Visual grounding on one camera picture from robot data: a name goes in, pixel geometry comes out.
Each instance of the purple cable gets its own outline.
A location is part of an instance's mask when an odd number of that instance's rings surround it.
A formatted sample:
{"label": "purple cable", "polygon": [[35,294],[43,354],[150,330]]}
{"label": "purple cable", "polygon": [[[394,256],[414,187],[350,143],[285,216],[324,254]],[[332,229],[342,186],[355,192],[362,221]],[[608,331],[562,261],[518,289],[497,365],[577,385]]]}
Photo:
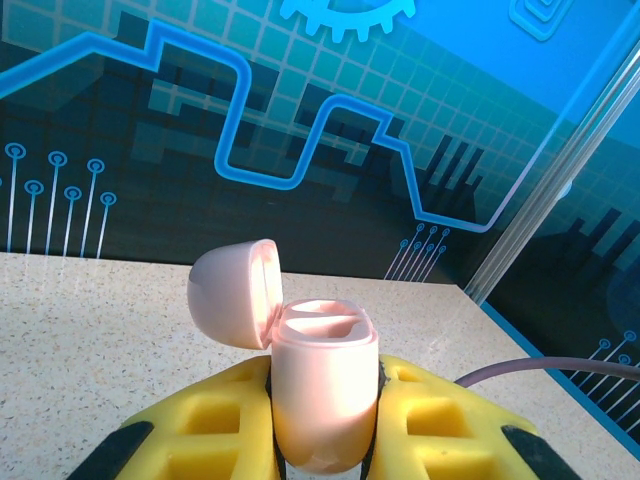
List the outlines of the purple cable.
{"label": "purple cable", "polygon": [[487,378],[497,377],[505,373],[521,372],[523,370],[576,370],[581,372],[600,373],[612,377],[626,378],[640,382],[640,368],[620,363],[603,362],[601,360],[588,360],[586,358],[572,357],[536,357],[519,358],[506,362],[495,363],[483,367],[475,372],[468,373],[455,381],[462,387],[470,387]]}

